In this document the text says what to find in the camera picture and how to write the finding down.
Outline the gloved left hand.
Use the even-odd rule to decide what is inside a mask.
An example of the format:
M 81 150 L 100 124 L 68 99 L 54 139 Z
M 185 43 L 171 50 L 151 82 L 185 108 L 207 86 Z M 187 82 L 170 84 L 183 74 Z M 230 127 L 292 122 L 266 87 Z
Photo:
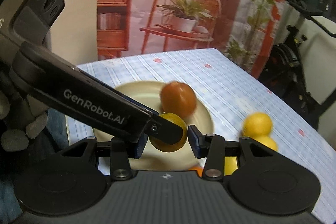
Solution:
M 6 152 L 27 149 L 45 129 L 48 109 L 32 96 L 23 98 L 15 89 L 1 84 L 1 148 Z

